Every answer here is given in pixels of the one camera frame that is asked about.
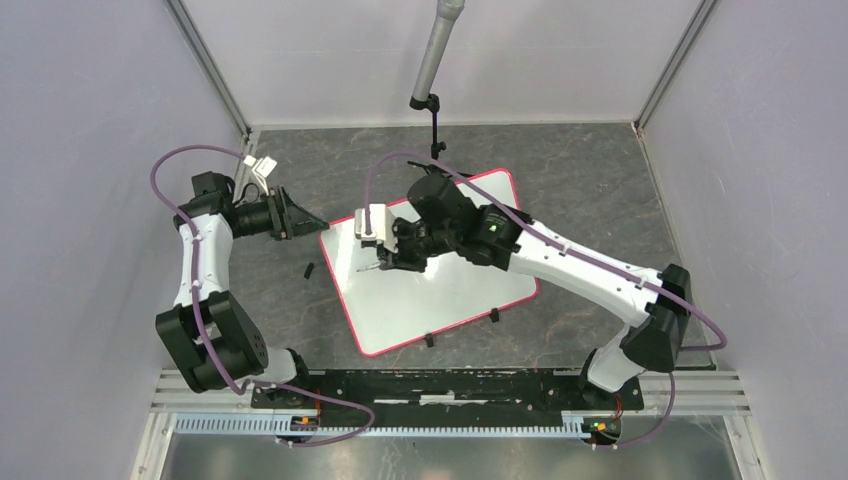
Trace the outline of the whiteboard with pink frame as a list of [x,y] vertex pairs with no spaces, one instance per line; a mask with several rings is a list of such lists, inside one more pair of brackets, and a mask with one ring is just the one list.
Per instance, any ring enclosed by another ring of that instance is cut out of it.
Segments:
[[429,260],[424,273],[369,271],[374,249],[361,248],[354,220],[342,218],[319,243],[359,352],[375,357],[534,298],[538,281],[475,266],[454,253]]

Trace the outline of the silver microphone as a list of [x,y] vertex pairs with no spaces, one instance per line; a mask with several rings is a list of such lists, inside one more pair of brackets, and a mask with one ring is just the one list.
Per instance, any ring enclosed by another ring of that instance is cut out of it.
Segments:
[[436,3],[434,22],[411,95],[413,109],[426,107],[452,30],[465,4],[465,0],[438,0]]

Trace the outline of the black microphone tripod stand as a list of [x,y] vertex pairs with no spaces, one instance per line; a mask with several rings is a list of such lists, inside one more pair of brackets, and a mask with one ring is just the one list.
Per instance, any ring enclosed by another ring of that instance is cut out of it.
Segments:
[[[415,97],[412,97],[409,102],[410,107],[413,110],[427,110],[431,115],[431,144],[430,144],[430,159],[438,160],[440,154],[446,150],[447,146],[444,141],[441,141],[439,138],[439,130],[438,130],[438,114],[441,109],[440,99],[436,94],[428,94],[425,100],[418,100]],[[445,178],[449,176],[449,174],[442,168],[437,167],[431,163],[419,163],[415,161],[408,161],[408,165],[417,167],[422,169],[426,175],[437,173]]]

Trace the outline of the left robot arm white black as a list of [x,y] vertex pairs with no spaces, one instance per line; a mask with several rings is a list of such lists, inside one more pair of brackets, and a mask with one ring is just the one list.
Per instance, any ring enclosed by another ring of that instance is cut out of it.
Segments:
[[260,375],[269,364],[267,345],[230,290],[234,241],[267,233],[291,240],[328,229],[327,221],[294,202],[282,187],[237,204],[234,179],[205,172],[192,179],[193,198],[181,205],[174,225],[182,239],[182,278],[171,309],[155,318],[156,332],[188,387],[203,393]]

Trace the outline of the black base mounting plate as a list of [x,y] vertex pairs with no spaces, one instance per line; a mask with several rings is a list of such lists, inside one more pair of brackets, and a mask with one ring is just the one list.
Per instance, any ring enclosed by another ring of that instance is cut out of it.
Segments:
[[315,407],[322,427],[554,427],[564,412],[644,407],[637,379],[605,393],[572,370],[436,369],[313,371],[296,391],[257,389],[254,408]]

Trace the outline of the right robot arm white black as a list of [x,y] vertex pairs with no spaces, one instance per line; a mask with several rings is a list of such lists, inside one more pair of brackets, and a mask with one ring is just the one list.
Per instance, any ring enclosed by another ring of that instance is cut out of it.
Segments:
[[591,408],[606,406],[646,371],[675,370],[691,318],[691,276],[684,267],[656,270],[616,260],[559,236],[480,187],[471,189],[484,204],[476,205],[452,180],[427,175],[407,193],[416,220],[368,201],[355,214],[356,236],[375,248],[382,270],[422,273],[429,260],[455,254],[546,281],[611,312],[623,328],[589,355],[577,382],[580,400]]

